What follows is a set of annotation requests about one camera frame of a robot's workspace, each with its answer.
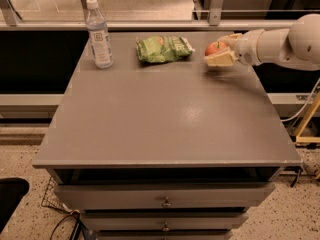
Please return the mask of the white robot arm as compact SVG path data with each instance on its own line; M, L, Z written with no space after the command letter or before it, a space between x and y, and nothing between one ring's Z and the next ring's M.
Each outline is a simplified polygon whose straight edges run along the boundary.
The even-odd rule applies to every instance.
M248 66L273 63L289 69L319 70L320 15L302 16L290 28L226 35L205 50L210 67L229 67L236 61Z

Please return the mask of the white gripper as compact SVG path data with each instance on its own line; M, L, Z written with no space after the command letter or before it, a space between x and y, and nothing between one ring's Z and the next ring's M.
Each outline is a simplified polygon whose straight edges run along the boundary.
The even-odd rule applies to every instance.
M234 49L234 51L226 48L206 52L205 62L208 66L212 67L233 66L237 60L243 65L261 65L258 57L258 41L264 32L264 29L258 29L248 31L245 34L233 33L218 38L218 42L225 43L231 49Z

